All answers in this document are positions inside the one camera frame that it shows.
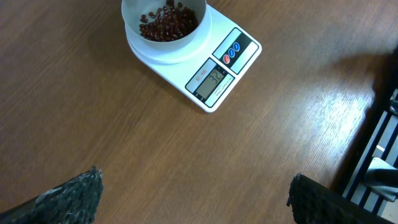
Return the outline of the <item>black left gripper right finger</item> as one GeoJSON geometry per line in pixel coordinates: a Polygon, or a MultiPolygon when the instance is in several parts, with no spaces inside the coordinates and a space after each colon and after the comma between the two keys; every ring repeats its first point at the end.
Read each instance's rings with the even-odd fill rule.
{"type": "Polygon", "coordinates": [[[392,224],[302,174],[290,183],[287,206],[297,224],[392,224]]]}

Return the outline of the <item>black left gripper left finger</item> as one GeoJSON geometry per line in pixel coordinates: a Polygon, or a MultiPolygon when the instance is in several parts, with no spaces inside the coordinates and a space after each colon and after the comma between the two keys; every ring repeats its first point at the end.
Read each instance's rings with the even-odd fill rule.
{"type": "Polygon", "coordinates": [[[102,171],[93,166],[91,170],[2,212],[1,223],[93,223],[103,189],[102,171]]]}

